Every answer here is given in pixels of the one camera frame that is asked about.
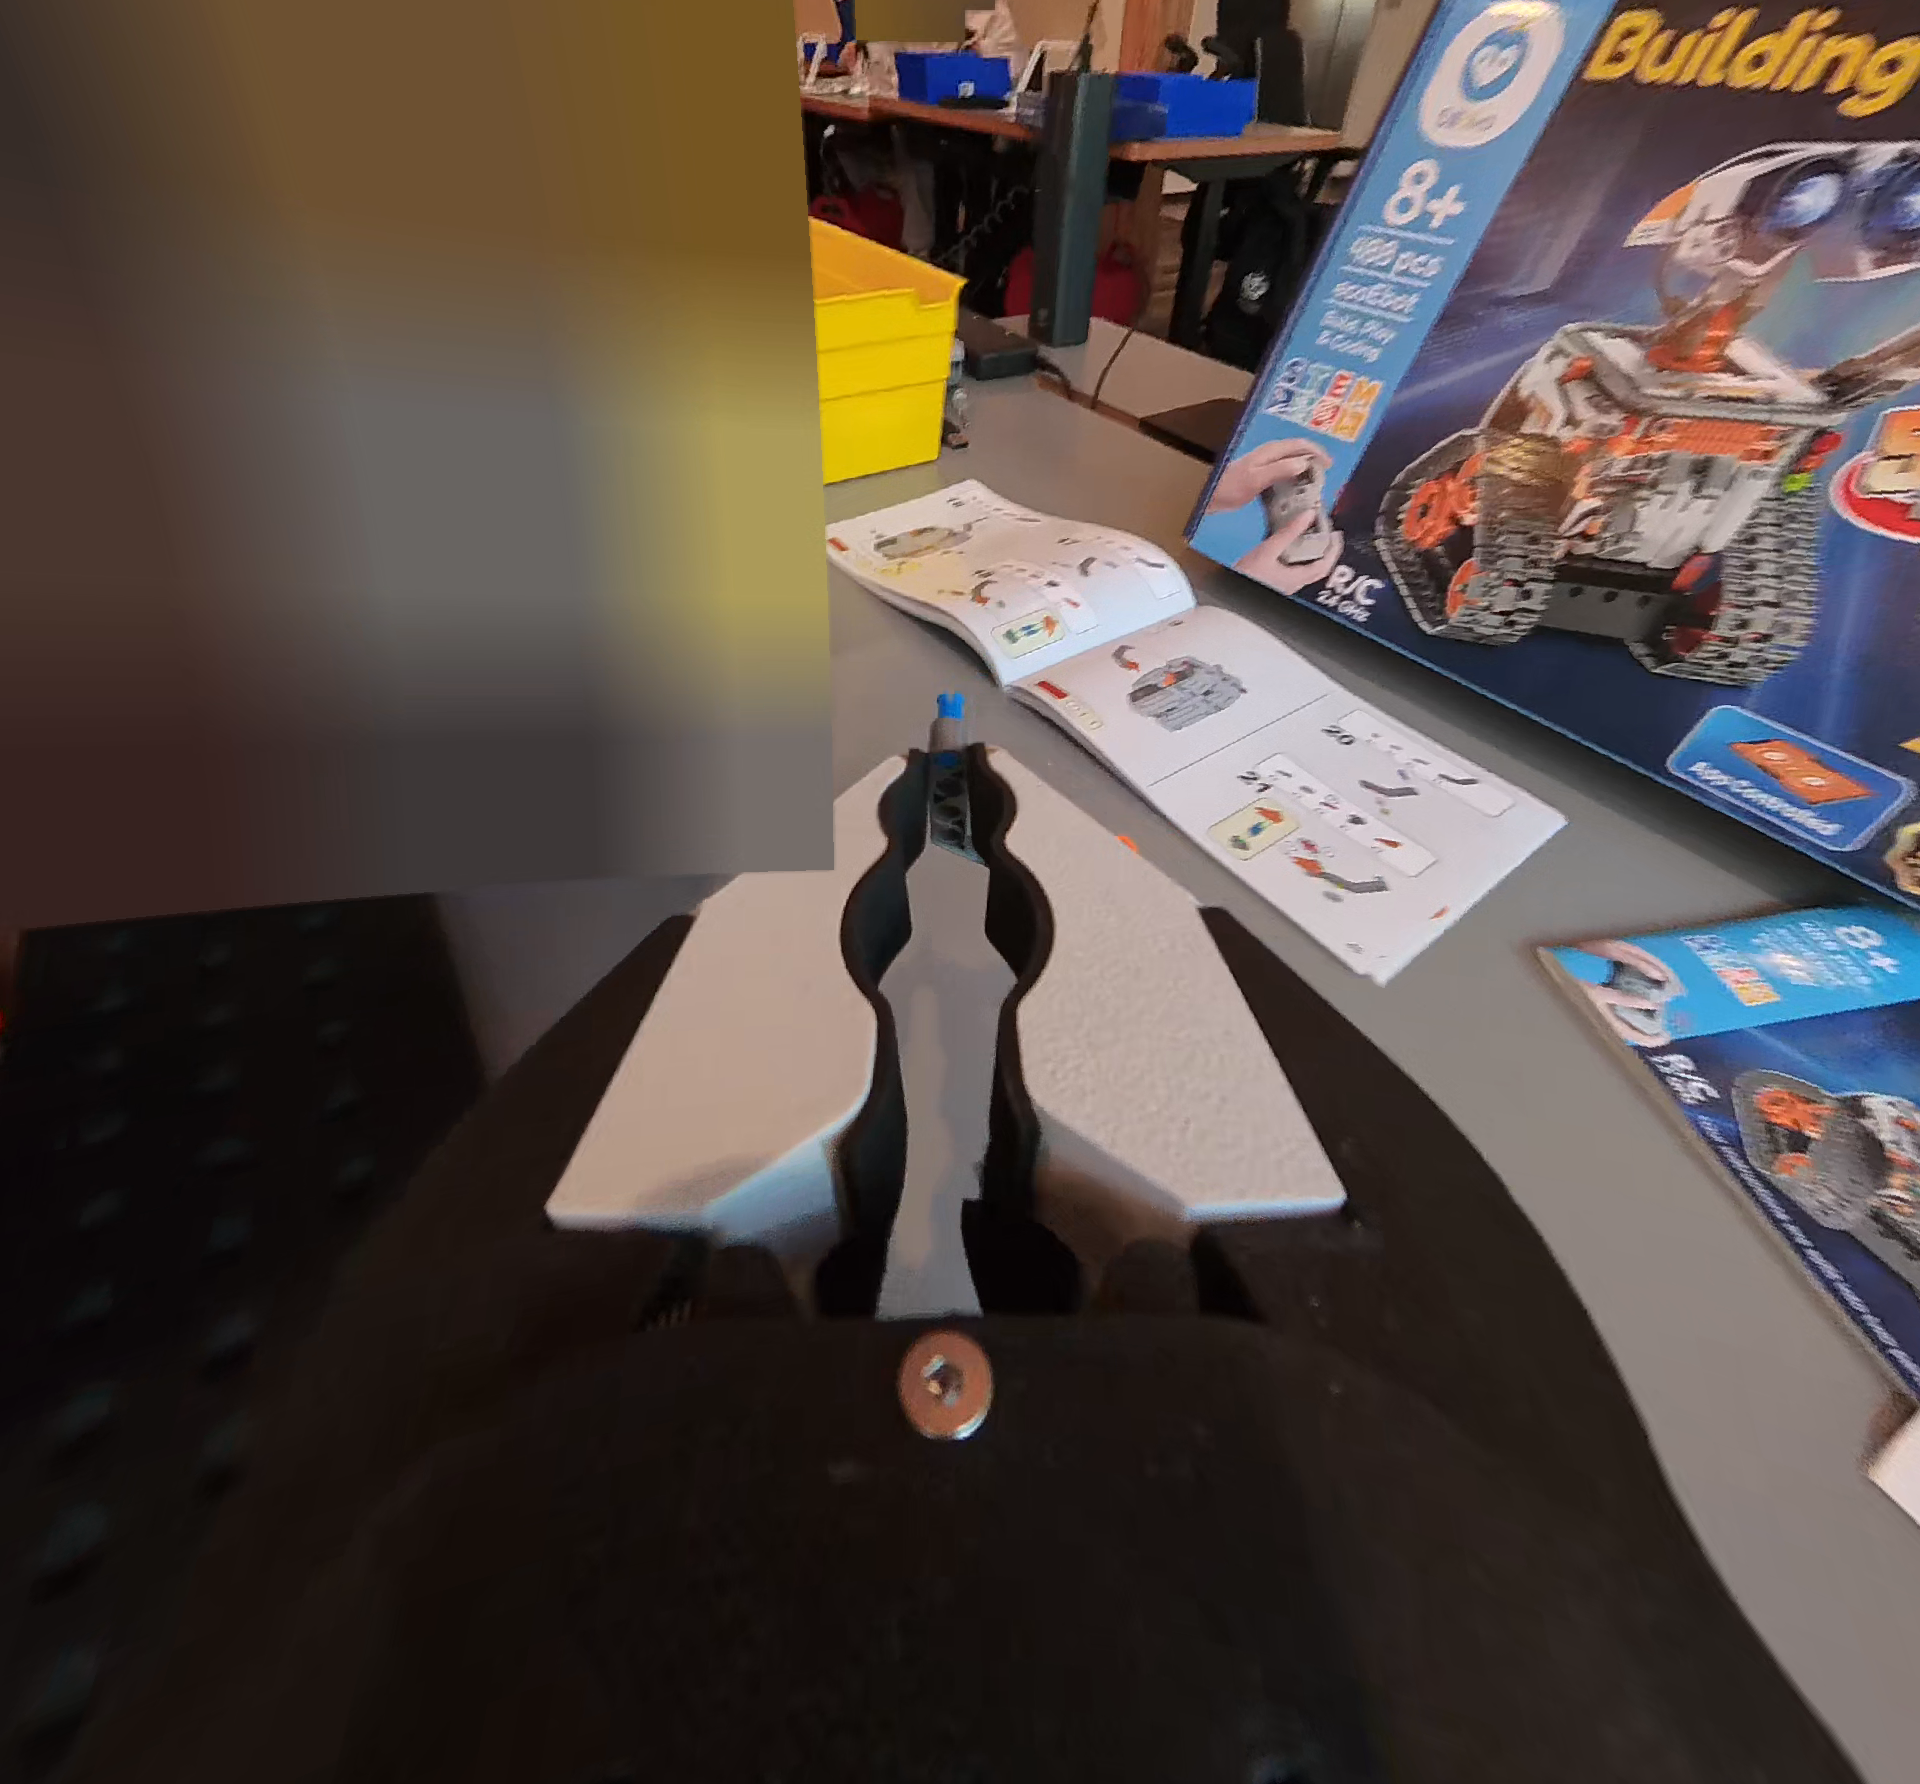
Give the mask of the grey desk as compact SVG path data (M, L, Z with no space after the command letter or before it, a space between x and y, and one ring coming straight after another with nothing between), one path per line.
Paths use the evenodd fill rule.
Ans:
M1111 523L1174 551L1207 468L1138 434L1126 408L1048 380L973 389L971 449L936 466L832 485L842 520L977 475L1029 508ZM1915 1523L1863 1476L1900 1427L1883 1369L1790 1269L1699 1150L1545 977L1535 945L1851 903L1824 865L1447 682L1359 630L1181 554L1202 601L1275 628L1406 725L1524 785L1564 829L1397 981L1371 985L1202 857L1062 731L1010 706L956 640L829 577L832 782L911 737L936 692L973 687L973 736L1021 763L1175 881L1222 905L1364 1031L1508 1185L1580 1292L1632 1393L1669 1491L1748 1619L1865 1780L1915 1780ZM715 881L642 876L456 891L444 929L493 1075ZM947 1022L907 1022L914 1097L933 1104L907 1204L905 1299L957 1299L961 1088L985 1092L985 985Z

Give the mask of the wooden table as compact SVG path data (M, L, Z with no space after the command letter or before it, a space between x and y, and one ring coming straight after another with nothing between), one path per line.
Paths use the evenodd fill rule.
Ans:
M817 87L804 87L801 109L810 139L819 139L815 126L822 124L862 129L907 127L937 156L951 159L963 152L973 165L1007 165L1005 155L1013 152L1026 170L1033 170L1041 144L1039 129L1019 124L1005 110L925 106ZM1304 201L1313 206L1331 170L1341 165L1356 165L1360 159L1360 145L1337 144L1331 132L1266 124L1252 124L1238 138L1110 139L1103 165L1134 165L1142 175L1134 208L1144 217L1147 237L1158 233L1160 212L1147 199L1160 192L1161 175L1175 175L1193 184L1181 226L1185 250L1166 337L1189 349L1197 349L1202 339L1214 243L1229 188L1283 170L1299 170Z

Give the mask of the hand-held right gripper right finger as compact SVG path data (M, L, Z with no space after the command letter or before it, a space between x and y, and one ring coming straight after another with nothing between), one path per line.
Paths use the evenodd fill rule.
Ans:
M1007 750L973 749L1007 973L973 1197L981 1308L1081 1308L1137 1245L1334 1219L1346 1188L1187 890Z

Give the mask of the open white instruction booklet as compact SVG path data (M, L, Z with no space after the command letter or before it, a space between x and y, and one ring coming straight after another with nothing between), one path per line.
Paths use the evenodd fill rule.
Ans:
M826 552L959 635L1007 696L1367 981L1400 977L1564 826L1272 630L1202 605L1132 533L961 480L831 523Z

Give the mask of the red bag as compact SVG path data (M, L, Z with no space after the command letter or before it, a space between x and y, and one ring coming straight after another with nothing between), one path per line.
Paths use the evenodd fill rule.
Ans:
M1107 244L1095 259L1091 317L1131 327L1142 308L1138 259L1124 241ZM1026 244L1010 262L1000 288L1000 317L1026 317L1033 308L1033 246Z

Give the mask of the blue cover booklet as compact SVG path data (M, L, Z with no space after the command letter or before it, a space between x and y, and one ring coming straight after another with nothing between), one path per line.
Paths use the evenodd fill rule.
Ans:
M1915 913L1779 911L1538 959L1915 1399Z

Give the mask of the grey angled beam piece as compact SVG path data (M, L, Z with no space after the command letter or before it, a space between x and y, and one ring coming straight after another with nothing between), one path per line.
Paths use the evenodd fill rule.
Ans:
M973 792L981 746L973 740L963 692L940 692L927 736L927 841L985 867L973 831Z

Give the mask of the dark teal column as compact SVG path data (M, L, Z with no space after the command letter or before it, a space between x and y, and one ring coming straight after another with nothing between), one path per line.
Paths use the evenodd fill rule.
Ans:
M1077 348L1091 330L1091 296L1111 144L1116 78L1048 77L1035 135L1029 336Z

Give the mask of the yellow storage bin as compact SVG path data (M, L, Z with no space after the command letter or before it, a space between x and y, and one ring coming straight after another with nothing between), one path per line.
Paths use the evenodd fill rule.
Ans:
M940 456L961 278L807 223L824 480Z

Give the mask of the blue robot kit box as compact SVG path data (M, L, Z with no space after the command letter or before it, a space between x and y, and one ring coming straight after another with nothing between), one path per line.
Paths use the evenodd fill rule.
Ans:
M1437 0L1189 548L1915 906L1917 0Z

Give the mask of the black backpack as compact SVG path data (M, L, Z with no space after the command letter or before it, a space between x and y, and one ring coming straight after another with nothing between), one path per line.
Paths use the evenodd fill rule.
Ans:
M1207 355L1258 370L1319 235L1319 210L1289 170L1229 188L1214 243L1222 276L1200 330Z

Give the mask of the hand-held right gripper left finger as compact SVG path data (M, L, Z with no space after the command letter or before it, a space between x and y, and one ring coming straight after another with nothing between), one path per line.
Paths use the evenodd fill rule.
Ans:
M824 1316L873 1316L907 1173L884 978L913 936L929 757L832 808L832 867L737 876L693 914L545 1202L574 1233L749 1244L807 1270Z

